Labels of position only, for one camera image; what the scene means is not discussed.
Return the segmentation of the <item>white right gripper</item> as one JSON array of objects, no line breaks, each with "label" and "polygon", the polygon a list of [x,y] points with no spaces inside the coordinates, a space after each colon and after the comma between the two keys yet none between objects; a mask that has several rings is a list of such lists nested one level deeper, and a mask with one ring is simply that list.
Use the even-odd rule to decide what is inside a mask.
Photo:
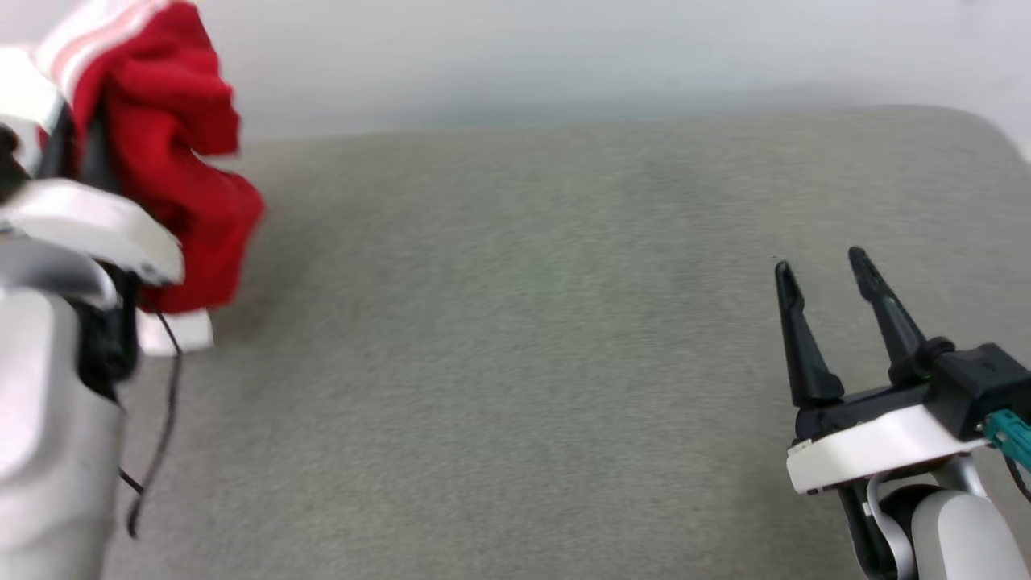
[{"label": "white right gripper", "polygon": [[[861,247],[849,250],[860,294],[872,306],[894,387],[930,381],[936,360],[956,350],[944,337],[926,338]],[[795,408],[795,442],[785,467],[799,494],[824,491],[886,471],[908,469],[986,447],[984,438],[960,440],[923,404],[926,386],[884,387],[844,397],[804,316],[804,295],[788,261],[776,265],[776,293],[789,394]]]}]

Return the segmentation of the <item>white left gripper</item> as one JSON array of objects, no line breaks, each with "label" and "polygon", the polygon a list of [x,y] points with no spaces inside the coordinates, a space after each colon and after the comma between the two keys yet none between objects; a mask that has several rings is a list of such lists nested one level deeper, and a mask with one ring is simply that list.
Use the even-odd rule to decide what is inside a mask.
[{"label": "white left gripper", "polygon": [[38,179],[2,205],[2,223],[38,241],[113,264],[148,285],[180,285],[184,255],[176,236],[140,205],[118,196],[119,179],[108,147],[106,107],[100,104],[81,140],[70,109],[56,116],[42,144]]}]

